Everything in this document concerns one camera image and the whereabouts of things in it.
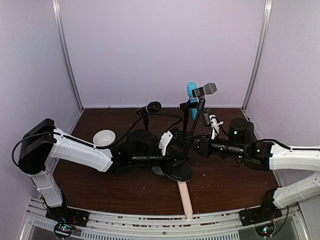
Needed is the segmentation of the black microphone stand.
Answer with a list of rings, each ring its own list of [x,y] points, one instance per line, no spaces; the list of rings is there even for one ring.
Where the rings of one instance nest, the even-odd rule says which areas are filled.
[[[149,124],[150,124],[150,122],[149,122],[149,115],[148,115],[148,114],[144,114],[144,115],[143,115],[143,125],[144,125],[144,129],[145,129],[146,131],[149,131]]]
[[[189,123],[189,109],[197,109],[198,107],[198,102],[190,102],[190,100],[188,100],[187,102],[181,103],[179,105],[180,110],[182,110],[183,112],[183,128],[182,128],[182,138],[186,138],[187,136],[187,127],[188,127],[188,123]],[[191,127],[191,132],[189,133],[189,137],[191,137],[194,132],[195,132],[195,128],[196,128],[196,124],[197,124],[197,117],[198,117],[198,113],[196,113],[196,118],[192,124]]]
[[[203,124],[210,130],[210,138],[214,139],[219,135],[219,122],[214,114],[209,114],[205,110],[206,95],[211,95],[217,91],[215,83],[207,83],[202,87],[197,87],[196,83],[187,84],[189,100],[181,103],[179,108],[183,112],[182,133],[177,137],[177,144],[183,146],[182,155],[185,157],[190,149],[200,149],[202,139],[205,135],[195,135],[196,125],[199,118],[203,118]]]

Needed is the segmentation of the blue toy microphone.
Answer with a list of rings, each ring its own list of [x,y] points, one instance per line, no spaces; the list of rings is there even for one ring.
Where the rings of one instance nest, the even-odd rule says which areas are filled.
[[[197,103],[197,98],[193,96],[193,90],[197,88],[197,84],[193,81],[187,83],[187,94],[189,97],[190,103]],[[195,120],[197,116],[198,110],[197,108],[191,109],[192,119]]]

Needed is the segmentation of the black microphone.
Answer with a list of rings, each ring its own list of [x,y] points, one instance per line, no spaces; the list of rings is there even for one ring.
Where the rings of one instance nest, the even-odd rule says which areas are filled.
[[[138,108],[135,114],[138,116],[144,116],[146,114],[154,114],[162,109],[162,105],[158,101],[152,101],[148,105]]]

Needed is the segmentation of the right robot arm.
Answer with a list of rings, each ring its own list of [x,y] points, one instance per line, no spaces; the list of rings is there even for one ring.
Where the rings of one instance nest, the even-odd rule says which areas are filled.
[[[189,135],[185,145],[202,157],[232,158],[256,171],[307,170],[309,177],[265,192],[262,207],[283,209],[320,193],[320,148],[288,146],[275,139],[254,139],[254,124],[244,118],[229,122],[228,137]]]

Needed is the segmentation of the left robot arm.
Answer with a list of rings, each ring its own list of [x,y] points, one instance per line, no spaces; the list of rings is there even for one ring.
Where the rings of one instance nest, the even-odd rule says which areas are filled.
[[[19,150],[13,163],[27,174],[40,192],[47,209],[53,214],[66,216],[68,207],[63,191],[53,174],[47,169],[48,158],[63,159],[93,168],[102,173],[128,173],[133,169],[159,168],[161,174],[182,181],[179,174],[186,156],[170,149],[173,131],[166,131],[160,138],[145,129],[128,130],[126,141],[118,144],[115,135],[106,138],[103,145],[90,143],[67,134],[46,118],[27,132],[12,149],[11,156]]]

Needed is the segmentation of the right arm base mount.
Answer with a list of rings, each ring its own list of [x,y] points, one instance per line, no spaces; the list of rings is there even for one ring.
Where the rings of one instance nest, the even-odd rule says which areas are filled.
[[[239,212],[243,227],[253,226],[261,238],[270,238],[276,233],[275,219],[282,216],[282,211],[275,206],[245,208]]]

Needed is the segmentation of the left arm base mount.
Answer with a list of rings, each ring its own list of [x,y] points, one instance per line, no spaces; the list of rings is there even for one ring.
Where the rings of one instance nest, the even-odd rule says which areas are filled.
[[[56,222],[53,233],[59,239],[70,237],[76,227],[86,227],[90,213],[65,206],[47,207],[45,217]]]

